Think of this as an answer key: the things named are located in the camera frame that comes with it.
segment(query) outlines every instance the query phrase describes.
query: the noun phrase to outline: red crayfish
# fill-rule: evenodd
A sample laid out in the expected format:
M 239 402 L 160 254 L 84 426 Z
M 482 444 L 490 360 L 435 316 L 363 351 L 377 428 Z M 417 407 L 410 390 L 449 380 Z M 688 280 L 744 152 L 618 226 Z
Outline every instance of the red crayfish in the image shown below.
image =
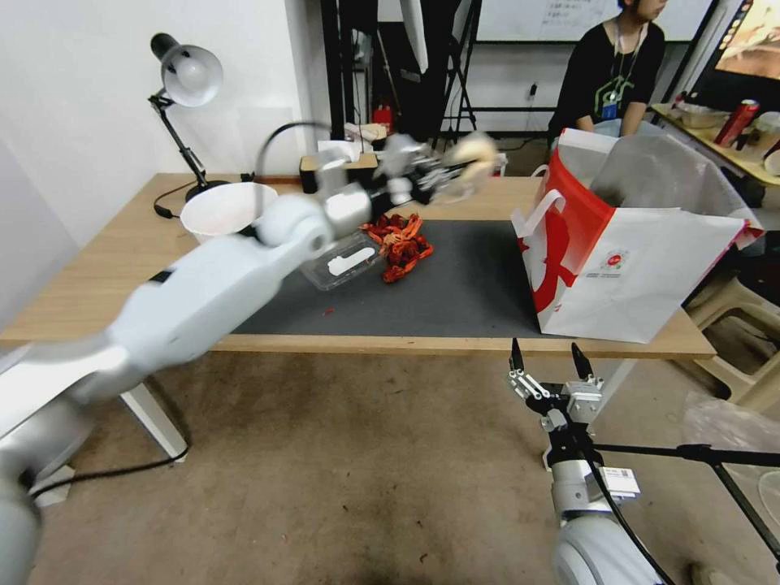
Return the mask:
M 433 254 L 433 246 L 419 235 L 423 221 L 417 214 L 404 219 L 395 214 L 382 215 L 376 223 L 366 223 L 362 229 L 379 244 L 379 254 L 387 260 L 388 267 L 382 280 L 390 284 L 401 280 L 417 266 L 417 262 Z

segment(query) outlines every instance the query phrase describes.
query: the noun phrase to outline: whiteboard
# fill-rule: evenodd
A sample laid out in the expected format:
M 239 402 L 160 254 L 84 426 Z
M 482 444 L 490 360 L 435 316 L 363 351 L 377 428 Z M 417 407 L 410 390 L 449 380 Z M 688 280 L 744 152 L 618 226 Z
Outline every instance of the whiteboard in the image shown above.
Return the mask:
M 711 0 L 669 0 L 656 20 L 667 41 L 690 41 Z M 620 11 L 617 0 L 483 0 L 477 41 L 579 41 Z

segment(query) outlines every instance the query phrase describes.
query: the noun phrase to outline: clear plastic box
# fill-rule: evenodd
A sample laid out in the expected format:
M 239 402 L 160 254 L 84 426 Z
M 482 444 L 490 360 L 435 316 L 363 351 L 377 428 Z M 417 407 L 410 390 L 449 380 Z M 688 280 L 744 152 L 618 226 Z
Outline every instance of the clear plastic box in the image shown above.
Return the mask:
M 337 242 L 316 260 L 301 266 L 301 272 L 320 290 L 327 291 L 365 272 L 382 257 L 379 244 L 365 232 L 356 232 Z

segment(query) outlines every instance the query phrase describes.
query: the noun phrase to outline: shopping bag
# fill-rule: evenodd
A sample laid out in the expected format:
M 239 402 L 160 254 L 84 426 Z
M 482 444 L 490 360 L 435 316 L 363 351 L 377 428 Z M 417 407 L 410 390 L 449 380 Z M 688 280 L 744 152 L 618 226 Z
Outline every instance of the shopping bag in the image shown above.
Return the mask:
M 705 157 L 668 136 L 566 129 L 512 222 L 543 333 L 648 343 L 732 243 L 761 226 Z

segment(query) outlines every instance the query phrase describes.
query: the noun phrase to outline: wooden table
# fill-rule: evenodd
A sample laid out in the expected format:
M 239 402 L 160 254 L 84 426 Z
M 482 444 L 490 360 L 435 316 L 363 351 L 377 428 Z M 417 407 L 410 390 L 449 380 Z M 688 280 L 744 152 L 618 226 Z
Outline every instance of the wooden table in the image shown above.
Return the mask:
M 666 124 L 680 131 L 683 135 L 693 138 L 697 144 L 702 145 L 709 152 L 716 154 L 734 167 L 737 167 L 744 174 L 750 175 L 764 185 L 780 186 L 780 177 L 770 175 L 764 169 L 763 161 L 750 158 L 736 149 L 727 149 L 715 144 L 715 138 L 721 131 L 720 126 L 702 129 L 688 128 L 683 124 L 682 120 L 670 114 L 670 104 L 653 104 L 650 106 L 650 109 L 658 114 Z
M 79 253 L 43 292 L 0 335 L 0 343 L 21 345 L 39 340 L 68 340 L 101 331 L 119 313 L 125 299 L 145 282 L 197 243 L 177 220 L 158 217 L 152 201 L 189 181 L 190 175 L 156 175 L 119 214 Z M 237 180 L 235 176 L 211 177 Z M 425 219 L 509 221 L 514 209 L 526 212 L 533 204 L 539 179 L 492 179 L 475 197 L 451 206 L 419 208 Z M 300 185 L 274 184 L 280 193 L 300 190 Z M 181 194 L 165 202 L 177 211 Z M 518 340 L 524 353 L 570 356 L 571 340 L 529 338 Z M 604 403 L 628 376 L 637 359 L 709 359 L 715 355 L 710 343 L 681 310 L 649 344 L 603 340 L 577 340 L 591 358 L 622 358 L 604 387 Z M 389 337 L 389 336 L 279 336 L 230 335 L 217 351 L 296 353 L 412 353 L 484 354 L 507 356 L 509 340 L 494 338 Z M 122 395 L 152 435 L 171 455 L 180 453 L 184 440 L 145 386 Z

